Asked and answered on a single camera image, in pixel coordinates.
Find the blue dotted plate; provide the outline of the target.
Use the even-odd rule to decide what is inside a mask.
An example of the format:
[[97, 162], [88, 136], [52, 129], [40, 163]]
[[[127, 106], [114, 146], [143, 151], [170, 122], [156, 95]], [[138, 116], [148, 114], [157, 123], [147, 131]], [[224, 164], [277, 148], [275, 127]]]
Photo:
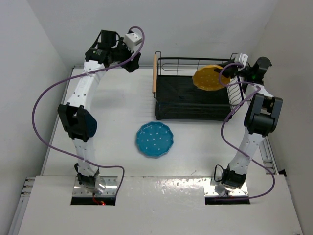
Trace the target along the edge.
[[135, 143], [139, 152], [146, 157], [159, 158], [170, 151], [174, 134], [166, 124], [151, 121], [139, 128]]

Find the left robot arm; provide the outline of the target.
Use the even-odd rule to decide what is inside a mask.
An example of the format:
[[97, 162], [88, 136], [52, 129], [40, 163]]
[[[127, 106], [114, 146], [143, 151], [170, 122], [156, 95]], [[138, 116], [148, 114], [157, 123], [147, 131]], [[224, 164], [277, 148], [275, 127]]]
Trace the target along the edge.
[[128, 72], [139, 68], [141, 54], [134, 54], [134, 49], [142, 42], [142, 36], [132, 30], [123, 37], [115, 31], [101, 30], [85, 53], [84, 75], [66, 104], [59, 105], [57, 110], [79, 156], [75, 165], [78, 182], [94, 194], [103, 193], [106, 183], [101, 179], [99, 167], [92, 165], [95, 161], [93, 137], [97, 129], [97, 121], [90, 113], [92, 99], [110, 65], [121, 64]]

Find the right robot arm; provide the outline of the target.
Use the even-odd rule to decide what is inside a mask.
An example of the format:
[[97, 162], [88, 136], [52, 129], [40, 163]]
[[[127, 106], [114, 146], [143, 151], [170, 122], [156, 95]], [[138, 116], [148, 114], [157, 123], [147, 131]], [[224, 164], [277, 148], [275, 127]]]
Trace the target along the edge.
[[244, 119], [245, 133], [236, 155], [222, 172], [219, 183], [226, 190], [240, 189], [246, 181], [249, 164], [253, 161], [254, 154], [260, 143], [272, 133], [278, 124], [283, 100], [271, 95], [264, 86], [264, 76], [271, 61], [260, 57], [253, 66], [247, 64], [244, 55], [218, 65], [215, 70], [220, 77], [241, 77], [238, 85], [242, 86], [245, 93], [243, 99], [234, 109], [235, 112], [245, 102], [248, 110]]

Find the black wire dish rack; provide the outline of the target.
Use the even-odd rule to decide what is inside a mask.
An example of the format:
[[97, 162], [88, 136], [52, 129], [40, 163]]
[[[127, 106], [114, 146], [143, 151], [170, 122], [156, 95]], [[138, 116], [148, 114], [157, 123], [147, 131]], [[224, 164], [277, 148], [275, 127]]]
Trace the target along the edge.
[[155, 117], [165, 119], [194, 119], [223, 121], [245, 97], [241, 77], [234, 77], [229, 87], [205, 91], [193, 84], [194, 73], [206, 65], [234, 62], [237, 53], [228, 59], [196, 57], [164, 57], [154, 54], [153, 96]]

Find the yellow dotted plate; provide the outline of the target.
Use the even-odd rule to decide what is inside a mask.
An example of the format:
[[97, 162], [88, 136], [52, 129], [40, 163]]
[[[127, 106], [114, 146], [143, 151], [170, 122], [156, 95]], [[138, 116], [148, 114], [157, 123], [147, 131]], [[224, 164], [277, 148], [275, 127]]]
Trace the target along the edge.
[[225, 88], [220, 83], [219, 72], [215, 69], [221, 70], [222, 67], [219, 65], [207, 65], [198, 69], [192, 77], [193, 84], [204, 91], [212, 92]]

